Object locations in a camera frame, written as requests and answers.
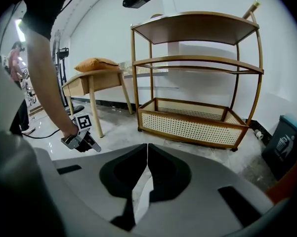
wooden shelf board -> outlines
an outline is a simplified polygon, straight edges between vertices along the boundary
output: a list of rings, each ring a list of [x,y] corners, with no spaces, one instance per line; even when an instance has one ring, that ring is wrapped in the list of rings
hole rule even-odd
[[[188,11],[155,17],[132,29],[153,44],[198,40],[236,45],[257,31],[259,25],[223,13]]]
[[[263,74],[263,69],[253,66],[251,64],[228,59],[228,58],[221,58],[221,57],[215,57],[215,56],[206,56],[206,55],[172,55],[172,56],[162,56],[157,58],[151,58],[151,59],[145,59],[145,60],[139,60],[134,61],[134,66],[149,66],[149,64],[158,63],[158,62],[170,62],[170,61],[202,61],[202,62],[214,62],[214,63],[221,63],[221,64],[227,64],[232,65],[240,68],[244,68],[250,71],[254,71],[255,74]]]
[[[227,69],[219,69],[219,68],[213,68],[213,67],[204,67],[204,66],[150,66],[150,65],[141,65],[139,67],[144,67],[148,69],[174,69],[174,70],[186,70],[186,71],[204,71],[204,72],[221,72],[221,73],[228,73],[233,75],[257,75],[258,72],[251,71],[251,70],[243,70],[243,71],[233,71],[233,70],[227,70]]]

rattan basket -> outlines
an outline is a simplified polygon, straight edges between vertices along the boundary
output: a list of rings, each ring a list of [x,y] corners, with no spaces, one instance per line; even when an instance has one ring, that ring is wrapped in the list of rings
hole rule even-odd
[[[138,109],[139,128],[176,141],[237,148],[248,126],[228,107],[154,98]]]

orange pillow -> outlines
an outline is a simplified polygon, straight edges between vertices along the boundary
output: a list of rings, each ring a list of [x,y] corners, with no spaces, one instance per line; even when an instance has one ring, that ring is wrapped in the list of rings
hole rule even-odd
[[[90,58],[79,63],[75,70],[79,72],[88,72],[100,69],[120,69],[118,63],[105,58]]]

black pants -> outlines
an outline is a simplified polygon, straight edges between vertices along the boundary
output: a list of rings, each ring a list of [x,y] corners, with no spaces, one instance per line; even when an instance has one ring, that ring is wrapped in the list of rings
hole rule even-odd
[[[21,89],[20,82],[19,81],[14,81],[14,82]],[[11,133],[22,135],[19,125],[21,126],[22,131],[29,129],[28,107],[26,105],[25,99],[23,100],[23,102],[18,110],[18,113],[14,117],[14,120],[13,120],[11,128],[10,128]]]

ceiling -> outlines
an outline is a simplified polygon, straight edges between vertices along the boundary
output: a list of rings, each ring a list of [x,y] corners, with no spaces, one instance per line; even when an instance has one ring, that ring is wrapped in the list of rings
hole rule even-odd
[[[53,37],[57,30],[61,31],[63,38],[70,37],[83,17],[98,1],[99,0],[72,0],[64,11],[58,15],[52,28],[51,42],[53,42]]]

